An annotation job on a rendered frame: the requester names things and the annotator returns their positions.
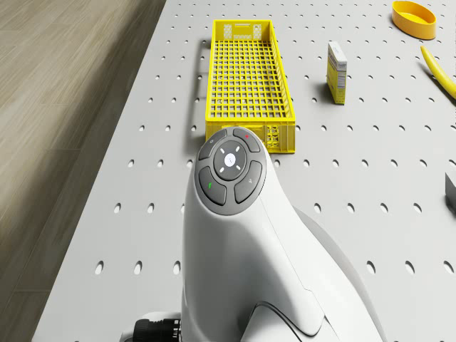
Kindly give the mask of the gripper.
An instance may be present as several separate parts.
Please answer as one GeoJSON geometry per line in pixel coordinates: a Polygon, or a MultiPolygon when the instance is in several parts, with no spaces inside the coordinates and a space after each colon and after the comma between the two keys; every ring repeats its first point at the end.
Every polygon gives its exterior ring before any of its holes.
{"type": "Polygon", "coordinates": [[[119,342],[182,342],[181,313],[147,313],[122,332],[119,342]]]}

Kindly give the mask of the yellow basket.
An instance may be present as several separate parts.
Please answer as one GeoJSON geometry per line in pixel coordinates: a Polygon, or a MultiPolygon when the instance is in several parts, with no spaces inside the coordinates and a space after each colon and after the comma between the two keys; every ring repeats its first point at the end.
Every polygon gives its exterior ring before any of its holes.
{"type": "Polygon", "coordinates": [[[205,135],[242,126],[270,153],[295,152],[296,117],[270,20],[215,20],[205,135]]]}

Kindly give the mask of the grey cube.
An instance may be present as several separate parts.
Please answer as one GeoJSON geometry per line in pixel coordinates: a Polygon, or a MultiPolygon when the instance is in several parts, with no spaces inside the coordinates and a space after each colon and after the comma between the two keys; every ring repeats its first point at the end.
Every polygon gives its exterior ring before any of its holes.
{"type": "Polygon", "coordinates": [[[445,197],[449,207],[456,211],[456,174],[445,173],[445,197]]]}

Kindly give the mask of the banana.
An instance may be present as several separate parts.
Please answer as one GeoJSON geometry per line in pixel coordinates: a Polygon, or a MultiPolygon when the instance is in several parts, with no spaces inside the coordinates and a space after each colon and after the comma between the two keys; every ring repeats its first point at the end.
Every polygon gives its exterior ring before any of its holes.
{"type": "Polygon", "coordinates": [[[444,72],[440,67],[434,56],[426,49],[426,47],[420,47],[421,53],[425,62],[434,75],[438,83],[446,90],[446,92],[456,100],[456,83],[444,72]]]}

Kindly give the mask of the yellow bowl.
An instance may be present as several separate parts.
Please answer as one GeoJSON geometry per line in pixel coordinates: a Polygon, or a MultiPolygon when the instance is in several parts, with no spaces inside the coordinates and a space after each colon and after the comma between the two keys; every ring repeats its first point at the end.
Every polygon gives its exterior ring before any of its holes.
{"type": "Polygon", "coordinates": [[[395,0],[392,4],[393,23],[403,32],[419,39],[436,37],[436,16],[431,10],[413,1],[395,0]]]}

